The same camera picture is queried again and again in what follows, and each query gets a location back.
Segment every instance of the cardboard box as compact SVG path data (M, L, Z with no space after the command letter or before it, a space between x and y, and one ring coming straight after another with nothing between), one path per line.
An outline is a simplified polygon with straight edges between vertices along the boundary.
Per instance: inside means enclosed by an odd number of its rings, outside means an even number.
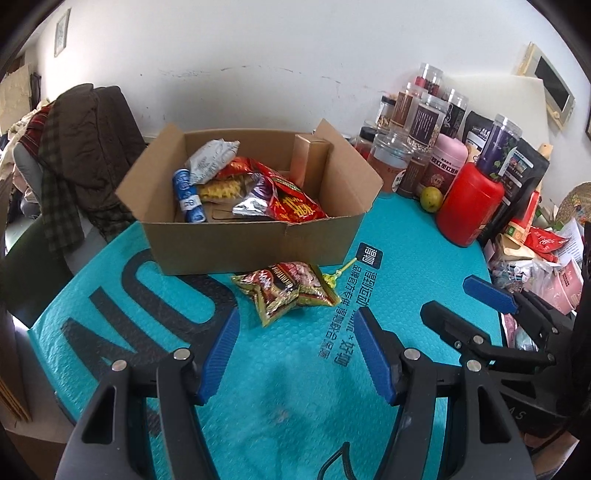
M332 144L318 195L331 218L306 223L184 223L172 178L199 147L218 138L239 140L239 155L289 171L295 132L279 130L185 134L168 125L137 159L117 195L142 223L154 259L167 275L252 271L285 261L340 265L382 179L326 120L316 129L316 137Z
M297 134L289 179L310 198L317 199L330 143L312 134Z

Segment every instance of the red container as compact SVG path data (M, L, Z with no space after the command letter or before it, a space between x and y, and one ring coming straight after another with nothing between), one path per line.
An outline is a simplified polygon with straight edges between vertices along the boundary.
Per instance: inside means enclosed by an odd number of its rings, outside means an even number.
M495 183L475 164L467 163L437 212L439 231L451 243L467 247L490 221L504 194L502 183Z

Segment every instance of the picture frame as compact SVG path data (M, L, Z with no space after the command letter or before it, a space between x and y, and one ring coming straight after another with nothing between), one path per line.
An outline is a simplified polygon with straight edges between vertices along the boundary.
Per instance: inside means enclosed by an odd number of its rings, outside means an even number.
M68 38L68 23L70 22L70 10L69 8L64 13L56 24L56 40L54 44L53 56L57 57L66 48Z

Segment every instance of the screw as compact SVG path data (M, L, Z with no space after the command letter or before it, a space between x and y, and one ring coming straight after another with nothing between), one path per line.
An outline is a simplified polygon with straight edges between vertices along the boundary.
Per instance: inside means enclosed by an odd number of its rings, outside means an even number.
M421 358L421 352L419 352L416 348L407 348L404 351L404 356L409 360L418 360Z
M188 348L179 348L175 351L173 357L175 360L186 360L191 356L191 350Z
M478 360L468 360L466 366L470 372L479 372L482 369L482 365Z
M127 368L127 362L125 360L116 360L111 365L111 370L113 372L121 372Z

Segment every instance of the teal tablecloth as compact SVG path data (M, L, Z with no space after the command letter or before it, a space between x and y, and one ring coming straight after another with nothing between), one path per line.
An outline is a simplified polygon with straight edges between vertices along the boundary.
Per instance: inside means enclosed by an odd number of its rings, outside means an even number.
M343 275L337 289L345 304L339 310L294 310L263 329L252 302L231 285L229 275L184 281L163 276L135 224L60 293L30 330L31 340L59 398L79 417L112 361L147 363L187 345L194 323L223 314L237 302L241 329L226 374L218 394L197 409L220 478L313 479L348 441L357 478L371 479L396 408L375 392L347 330L364 299L384 329L434 361L457 364L459 354L423 326L419 311L429 300L474 322L498 345L501 336L497 313L462 291L466 276L487 278L480 249L448 243L416 202L377 199L348 258L361 243L378 251L378 257L383 253L381 265L359 262L357 271ZM333 320L341 325L336 333ZM445 412L446 402L439 400L425 479L437 476ZM153 418L155 467L160 478L169 478ZM326 478L344 478L340 462Z

